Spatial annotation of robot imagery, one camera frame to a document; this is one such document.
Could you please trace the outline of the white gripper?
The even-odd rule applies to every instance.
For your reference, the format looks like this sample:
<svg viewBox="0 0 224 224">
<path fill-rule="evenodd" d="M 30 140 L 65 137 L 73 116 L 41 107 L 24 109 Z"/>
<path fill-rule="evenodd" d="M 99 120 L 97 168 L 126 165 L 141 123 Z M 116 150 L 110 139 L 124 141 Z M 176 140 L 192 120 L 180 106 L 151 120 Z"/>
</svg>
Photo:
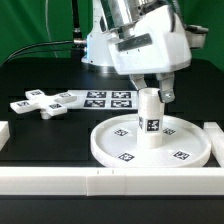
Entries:
<svg viewBox="0 0 224 224">
<path fill-rule="evenodd" d="M 107 36 L 112 63 L 119 75 L 130 75 L 137 91 L 147 87 L 142 74 L 158 73 L 159 95 L 163 103 L 175 99 L 173 71 L 187 67 L 191 52 L 179 17 L 168 5 L 144 15 L 134 26 L 135 36 L 120 39 Z"/>
</svg>

